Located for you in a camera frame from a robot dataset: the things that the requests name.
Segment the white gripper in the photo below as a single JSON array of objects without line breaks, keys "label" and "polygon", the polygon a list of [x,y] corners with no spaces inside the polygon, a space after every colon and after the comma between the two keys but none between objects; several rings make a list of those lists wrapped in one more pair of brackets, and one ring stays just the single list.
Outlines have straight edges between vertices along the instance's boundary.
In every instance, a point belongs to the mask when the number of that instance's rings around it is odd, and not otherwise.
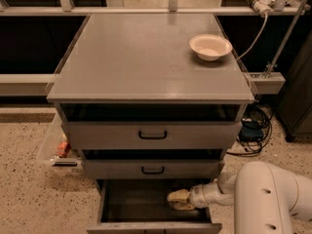
[{"label": "white gripper", "polygon": [[218,185],[213,182],[209,184],[195,185],[190,189],[180,189],[171,192],[167,196],[170,206],[177,211],[192,211],[195,208],[204,209],[211,204],[221,204],[223,194]]}]

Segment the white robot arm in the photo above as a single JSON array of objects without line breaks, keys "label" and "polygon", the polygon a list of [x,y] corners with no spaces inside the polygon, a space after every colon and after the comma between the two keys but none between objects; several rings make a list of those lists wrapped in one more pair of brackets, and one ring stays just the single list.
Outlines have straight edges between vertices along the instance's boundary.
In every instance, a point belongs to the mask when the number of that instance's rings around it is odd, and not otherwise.
[{"label": "white robot arm", "polygon": [[211,204],[234,207],[235,234],[293,234],[292,220],[312,220],[312,179],[265,162],[249,162],[236,174],[169,193],[178,211]]}]

